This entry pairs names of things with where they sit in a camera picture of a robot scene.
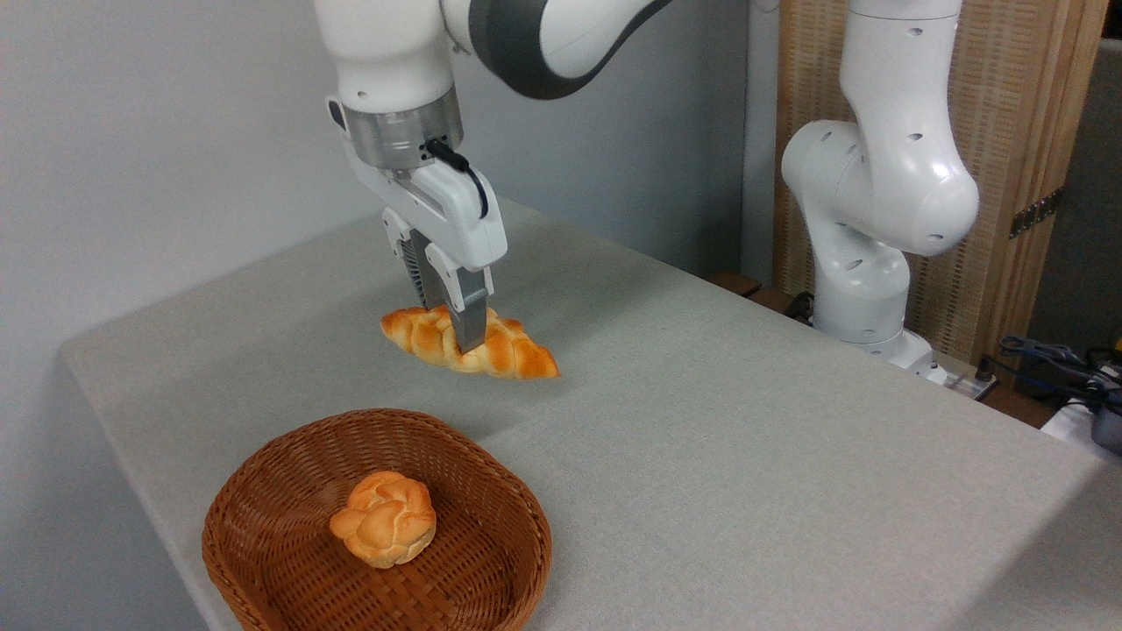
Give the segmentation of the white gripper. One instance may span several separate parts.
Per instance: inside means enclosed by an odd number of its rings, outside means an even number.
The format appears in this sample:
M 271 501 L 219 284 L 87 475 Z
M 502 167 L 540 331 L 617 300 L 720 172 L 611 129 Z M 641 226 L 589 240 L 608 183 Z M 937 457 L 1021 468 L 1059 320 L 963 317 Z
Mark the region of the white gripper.
M 480 347 L 494 292 L 489 265 L 508 252 L 508 240 L 493 188 L 456 152 L 465 139 L 458 99 L 389 113 L 353 110 L 341 97 L 327 104 L 356 176 L 381 199 L 390 249 L 421 307 L 436 307 L 432 267 L 459 353 Z

